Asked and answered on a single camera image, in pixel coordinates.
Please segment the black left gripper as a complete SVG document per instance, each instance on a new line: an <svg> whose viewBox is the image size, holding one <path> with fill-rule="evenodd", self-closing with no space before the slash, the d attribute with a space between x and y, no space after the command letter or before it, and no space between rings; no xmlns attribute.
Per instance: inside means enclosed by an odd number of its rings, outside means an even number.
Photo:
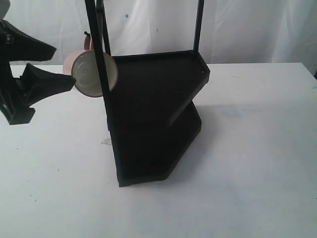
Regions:
<svg viewBox="0 0 317 238"><path fill-rule="evenodd" d="M25 34L6 20L0 21L0 111L10 125L28 124L34 115L34 109L28 106L73 88L74 77L27 63L19 77L18 92L9 62L48 61L55 52L54 46Z"/></svg>

